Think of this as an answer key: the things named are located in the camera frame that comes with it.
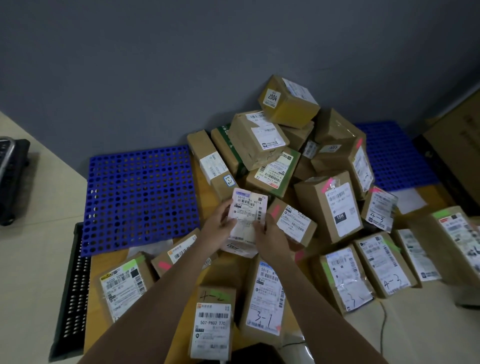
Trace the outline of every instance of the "stack of packages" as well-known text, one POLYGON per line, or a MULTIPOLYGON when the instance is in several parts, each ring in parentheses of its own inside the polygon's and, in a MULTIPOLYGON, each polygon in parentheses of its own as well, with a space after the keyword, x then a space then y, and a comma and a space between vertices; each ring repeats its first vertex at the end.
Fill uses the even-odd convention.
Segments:
MULTIPOLYGON (((221 279, 205 276, 198 289, 191 358, 229 360, 235 324, 246 337, 281 345, 287 297, 258 255, 252 226, 264 224, 266 213, 285 233, 292 259, 308 259, 314 285, 342 315, 441 275, 453 284, 480 286, 478 230, 460 208, 392 232, 397 197, 373 184, 365 133, 334 109, 320 110, 305 87, 276 75, 258 101, 261 110, 236 114, 210 136, 205 130, 187 136, 219 201, 233 198, 228 219, 238 223, 220 256, 228 252, 250 262, 246 279, 222 268, 218 254, 205 262, 207 276, 221 279), (206 315, 218 320, 202 320, 206 315)), ((99 277, 112 321, 178 261, 199 232, 151 265, 140 255, 99 277), (133 291, 141 281, 141 288, 136 295, 111 292, 112 279, 131 280, 125 286, 133 291), (130 298, 122 303, 122 297, 130 298)))

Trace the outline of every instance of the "hand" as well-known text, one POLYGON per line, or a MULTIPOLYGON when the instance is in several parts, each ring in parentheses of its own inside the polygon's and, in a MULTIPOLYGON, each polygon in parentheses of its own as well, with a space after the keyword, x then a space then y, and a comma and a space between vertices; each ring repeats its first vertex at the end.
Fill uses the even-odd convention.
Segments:
POLYGON ((225 240, 230 236, 230 232, 237 224, 237 219, 233 218, 226 223, 222 223, 228 215, 228 210, 233 202, 232 199, 222 202, 217 206, 213 214, 207 219, 200 232, 197 241, 207 250, 208 256, 216 252, 225 240))
POLYGON ((270 266, 274 268, 284 262, 293 262, 285 233, 277 226, 272 215, 266 214, 265 228, 258 221, 253 223, 253 227, 258 252, 270 266))

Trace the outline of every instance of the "pink tape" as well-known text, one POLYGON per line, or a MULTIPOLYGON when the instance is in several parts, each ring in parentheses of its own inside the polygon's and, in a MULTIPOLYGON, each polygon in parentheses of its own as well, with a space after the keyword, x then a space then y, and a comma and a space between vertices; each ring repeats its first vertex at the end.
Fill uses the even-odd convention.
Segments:
POLYGON ((169 270, 172 268, 172 264, 168 264, 167 262, 158 262, 158 267, 163 270, 169 270))
POLYGON ((295 253, 295 263, 298 262, 299 260, 302 260, 304 256, 305 256, 305 249, 297 251, 295 253))
POLYGON ((273 208, 273 211, 271 213, 272 217, 276 218, 276 216, 278 215, 279 212, 280 212, 280 205, 277 205, 273 208))
POLYGON ((327 190, 330 188, 332 182, 335 181, 332 177, 330 177, 327 181, 327 183, 325 183, 325 186, 322 187, 322 193, 324 194, 325 192, 327 192, 327 190))

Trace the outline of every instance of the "blue perforated plastic mat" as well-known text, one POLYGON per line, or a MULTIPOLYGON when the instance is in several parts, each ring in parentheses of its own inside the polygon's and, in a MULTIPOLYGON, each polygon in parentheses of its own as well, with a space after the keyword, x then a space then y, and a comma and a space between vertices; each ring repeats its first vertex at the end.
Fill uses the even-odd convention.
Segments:
POLYGON ((82 256, 184 236, 199 226, 188 146, 90 158, 82 256))
POLYGON ((386 191, 438 183, 410 138, 394 121, 356 124, 367 135, 367 154, 375 184, 386 191))

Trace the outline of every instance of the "forearm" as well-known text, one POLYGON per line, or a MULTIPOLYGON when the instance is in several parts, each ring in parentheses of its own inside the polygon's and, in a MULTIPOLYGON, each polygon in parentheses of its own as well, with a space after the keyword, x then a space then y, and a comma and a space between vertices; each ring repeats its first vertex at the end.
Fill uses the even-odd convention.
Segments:
POLYGON ((209 253, 197 240, 85 354, 81 363, 163 363, 209 253))
POLYGON ((272 266, 316 363, 386 363, 321 296, 293 261, 272 266))

